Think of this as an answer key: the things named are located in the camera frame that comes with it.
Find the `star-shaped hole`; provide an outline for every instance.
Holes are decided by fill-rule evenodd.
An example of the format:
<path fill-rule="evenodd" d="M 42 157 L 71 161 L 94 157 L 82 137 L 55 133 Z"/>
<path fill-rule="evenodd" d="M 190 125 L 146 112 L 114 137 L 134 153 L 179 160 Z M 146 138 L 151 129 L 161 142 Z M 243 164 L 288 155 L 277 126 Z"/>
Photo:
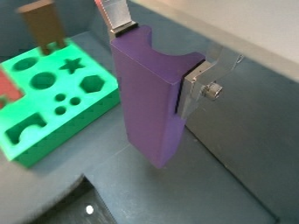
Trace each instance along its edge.
<path fill-rule="evenodd" d="M 85 66 L 81 64 L 82 58 L 78 59 L 66 59 L 66 65 L 61 67 L 61 70 L 69 69 L 70 74 L 75 74 L 77 70 L 79 68 L 83 68 Z"/>

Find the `red block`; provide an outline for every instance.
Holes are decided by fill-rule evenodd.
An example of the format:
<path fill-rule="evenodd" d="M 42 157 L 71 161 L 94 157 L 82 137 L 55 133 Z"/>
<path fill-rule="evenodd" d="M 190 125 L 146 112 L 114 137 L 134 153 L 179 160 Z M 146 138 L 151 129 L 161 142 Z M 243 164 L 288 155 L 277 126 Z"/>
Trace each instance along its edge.
<path fill-rule="evenodd" d="M 6 75 L 5 70 L 0 67 L 0 96 L 5 95 L 10 102 L 18 101 L 25 95 L 22 91 L 17 88 L 15 84 Z"/>

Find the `circular hole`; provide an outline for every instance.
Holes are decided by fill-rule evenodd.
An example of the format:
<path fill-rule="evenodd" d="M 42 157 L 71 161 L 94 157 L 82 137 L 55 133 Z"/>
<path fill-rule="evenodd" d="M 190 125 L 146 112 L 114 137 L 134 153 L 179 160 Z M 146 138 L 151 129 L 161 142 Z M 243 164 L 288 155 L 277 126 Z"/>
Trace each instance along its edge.
<path fill-rule="evenodd" d="M 14 64 L 14 69 L 17 71 L 23 71 L 23 70 L 31 68 L 37 63 L 38 63 L 37 58 L 22 59 Z"/>
<path fill-rule="evenodd" d="M 94 207 L 93 206 L 87 206 L 87 214 L 94 214 Z"/>
<path fill-rule="evenodd" d="M 77 106 L 81 104 L 81 98 L 79 97 L 74 97 L 70 99 L 70 104 Z"/>
<path fill-rule="evenodd" d="M 58 107 L 55 109 L 55 114 L 62 116 L 66 113 L 67 109 L 65 107 Z"/>
<path fill-rule="evenodd" d="M 53 73 L 38 73 L 33 77 L 33 86 L 38 89 L 50 88 L 55 83 L 55 76 Z"/>
<path fill-rule="evenodd" d="M 58 94 L 58 95 L 55 96 L 55 100 L 57 100 L 58 102 L 63 102 L 63 101 L 66 100 L 66 94 Z"/>

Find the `brown wooden piece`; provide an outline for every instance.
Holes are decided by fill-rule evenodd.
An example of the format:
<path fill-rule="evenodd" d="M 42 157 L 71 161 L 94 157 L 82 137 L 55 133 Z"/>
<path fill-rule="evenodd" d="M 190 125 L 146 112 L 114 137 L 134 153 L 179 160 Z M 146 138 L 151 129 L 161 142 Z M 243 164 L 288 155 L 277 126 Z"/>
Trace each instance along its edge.
<path fill-rule="evenodd" d="M 23 15 L 43 54 L 51 53 L 49 44 L 53 42 L 57 42 L 59 48 L 66 47 L 66 34 L 53 0 L 30 3 L 21 7 L 18 12 Z"/>

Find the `hexagonal hole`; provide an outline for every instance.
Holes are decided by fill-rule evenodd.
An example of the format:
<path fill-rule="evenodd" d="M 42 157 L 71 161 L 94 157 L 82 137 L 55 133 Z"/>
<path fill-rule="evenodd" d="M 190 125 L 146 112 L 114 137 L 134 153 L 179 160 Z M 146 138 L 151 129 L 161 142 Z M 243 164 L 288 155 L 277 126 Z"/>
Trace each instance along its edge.
<path fill-rule="evenodd" d="M 106 82 L 97 75 L 91 75 L 83 79 L 79 86 L 90 94 L 90 93 L 99 92 L 105 86 L 105 83 Z"/>

